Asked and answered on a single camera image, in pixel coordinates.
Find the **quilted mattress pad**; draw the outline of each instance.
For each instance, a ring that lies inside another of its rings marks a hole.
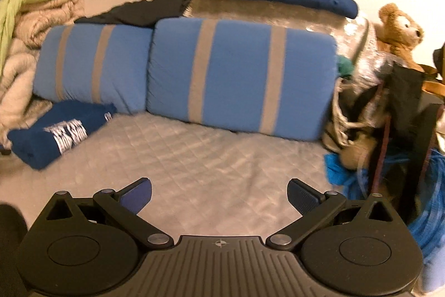
[[[43,171],[0,157],[0,201],[17,205],[31,225],[57,190],[88,197],[140,177],[153,184],[139,216],[170,234],[259,235],[300,214],[288,203],[289,179],[331,189],[319,143],[233,133],[147,112],[116,116]]]

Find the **teddy bear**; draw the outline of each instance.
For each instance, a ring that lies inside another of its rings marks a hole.
[[[394,3],[381,7],[379,18],[382,24],[375,25],[379,51],[392,53],[402,58],[407,67],[423,72],[412,59],[412,50],[423,40],[422,27]]]

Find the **metal screw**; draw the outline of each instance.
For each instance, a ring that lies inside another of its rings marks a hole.
[[[288,245],[292,238],[286,234],[274,234],[271,237],[271,242],[276,245]]]
[[[163,233],[155,233],[150,235],[147,238],[147,241],[151,244],[155,244],[155,245],[162,245],[165,243],[168,243],[168,241],[170,240],[169,236]]]

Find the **blue cushion with beige stripes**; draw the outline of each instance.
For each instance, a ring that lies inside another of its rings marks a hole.
[[[172,18],[149,59],[151,113],[296,140],[321,136],[337,77],[330,35],[261,23]]]
[[[145,111],[147,62],[153,30],[125,25],[54,27],[37,63],[34,93],[53,102],[114,104]]]

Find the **teddy bear's head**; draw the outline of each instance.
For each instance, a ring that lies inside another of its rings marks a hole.
[[[388,43],[397,42],[414,49],[423,40],[423,29],[394,3],[380,8],[384,36]]]

